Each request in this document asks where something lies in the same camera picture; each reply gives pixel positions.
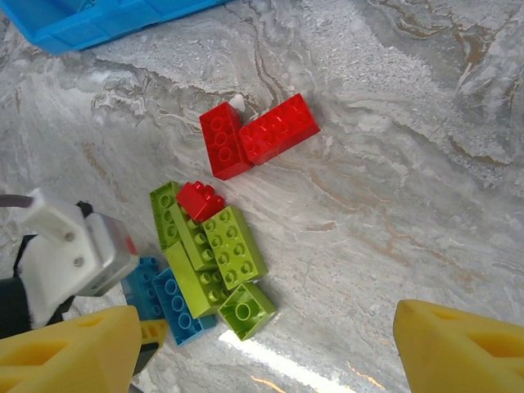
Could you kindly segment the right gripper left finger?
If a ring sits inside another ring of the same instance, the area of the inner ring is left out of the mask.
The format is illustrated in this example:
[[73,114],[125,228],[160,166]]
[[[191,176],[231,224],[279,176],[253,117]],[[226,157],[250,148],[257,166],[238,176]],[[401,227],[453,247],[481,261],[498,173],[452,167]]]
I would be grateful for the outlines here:
[[127,393],[142,343],[116,306],[0,340],[0,393]]

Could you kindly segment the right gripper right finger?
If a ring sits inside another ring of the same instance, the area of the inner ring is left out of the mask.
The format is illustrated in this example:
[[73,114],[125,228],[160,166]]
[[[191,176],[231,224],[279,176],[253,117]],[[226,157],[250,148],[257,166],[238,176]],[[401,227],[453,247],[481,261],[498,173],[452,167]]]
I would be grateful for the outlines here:
[[393,334],[412,393],[524,393],[524,327],[402,300]]

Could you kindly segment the light blue lego brick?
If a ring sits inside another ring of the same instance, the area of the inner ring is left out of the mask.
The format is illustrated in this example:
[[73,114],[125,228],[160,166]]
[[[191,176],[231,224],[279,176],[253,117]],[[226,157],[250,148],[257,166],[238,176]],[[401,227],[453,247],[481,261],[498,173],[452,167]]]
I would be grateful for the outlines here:
[[152,283],[158,273],[157,259],[144,256],[140,258],[137,268],[121,280],[126,302],[137,309],[140,320],[165,317]]

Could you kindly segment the small green lego brick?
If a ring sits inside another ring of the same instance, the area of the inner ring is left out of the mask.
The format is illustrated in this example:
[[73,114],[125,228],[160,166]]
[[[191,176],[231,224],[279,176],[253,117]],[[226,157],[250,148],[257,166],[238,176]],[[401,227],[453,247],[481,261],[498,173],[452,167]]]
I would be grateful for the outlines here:
[[275,305],[252,283],[240,284],[218,313],[240,341],[252,338],[276,313]]

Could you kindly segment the small red lego brick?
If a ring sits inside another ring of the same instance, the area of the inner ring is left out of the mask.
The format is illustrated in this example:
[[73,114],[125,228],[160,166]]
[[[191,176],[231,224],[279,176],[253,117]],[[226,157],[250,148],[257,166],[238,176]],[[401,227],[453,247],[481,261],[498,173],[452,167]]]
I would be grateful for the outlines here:
[[190,218],[199,223],[206,221],[225,207],[224,198],[217,194],[212,186],[200,181],[185,183],[176,198]]

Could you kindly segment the darker blue lego brick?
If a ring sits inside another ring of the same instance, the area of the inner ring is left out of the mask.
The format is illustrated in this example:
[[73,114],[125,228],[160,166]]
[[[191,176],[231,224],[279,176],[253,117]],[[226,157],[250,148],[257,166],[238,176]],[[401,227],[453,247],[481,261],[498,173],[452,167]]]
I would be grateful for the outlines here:
[[171,269],[158,273],[152,285],[177,346],[201,336],[217,324],[215,316],[193,318]]

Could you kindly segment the blue three-compartment plastic bin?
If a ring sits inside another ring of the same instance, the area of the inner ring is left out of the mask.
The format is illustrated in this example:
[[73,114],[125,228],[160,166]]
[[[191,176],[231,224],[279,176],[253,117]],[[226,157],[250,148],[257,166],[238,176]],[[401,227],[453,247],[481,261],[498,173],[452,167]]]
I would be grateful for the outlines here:
[[52,55],[106,43],[231,0],[0,0],[33,45]]

